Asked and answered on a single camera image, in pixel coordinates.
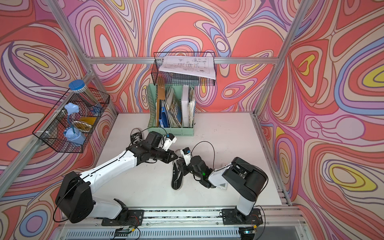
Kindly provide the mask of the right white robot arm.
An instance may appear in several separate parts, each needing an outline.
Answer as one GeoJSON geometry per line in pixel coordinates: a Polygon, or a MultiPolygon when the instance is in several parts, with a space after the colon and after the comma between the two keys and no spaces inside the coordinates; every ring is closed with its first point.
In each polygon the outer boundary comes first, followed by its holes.
{"type": "Polygon", "coordinates": [[[209,168],[200,156],[192,157],[189,164],[184,159],[177,160],[173,163],[171,181],[174,190],[181,188],[183,177],[187,174],[192,174],[195,181],[208,189],[231,185],[240,194],[235,208],[238,219],[250,215],[259,195],[269,182],[263,170],[239,157],[220,169],[209,168]]]}

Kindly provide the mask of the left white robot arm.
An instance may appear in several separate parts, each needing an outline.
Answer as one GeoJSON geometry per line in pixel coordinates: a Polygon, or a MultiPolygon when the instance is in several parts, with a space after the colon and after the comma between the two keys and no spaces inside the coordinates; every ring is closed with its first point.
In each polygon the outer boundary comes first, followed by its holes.
{"type": "Polygon", "coordinates": [[[148,163],[150,160],[170,163],[178,158],[170,146],[177,141],[173,134],[165,136],[149,132],[146,139],[128,146],[122,153],[104,164],[77,174],[65,175],[55,204],[72,224],[86,218],[112,221],[116,225],[128,223],[129,208],[119,199],[107,201],[95,197],[95,193],[118,175],[148,163]]]}

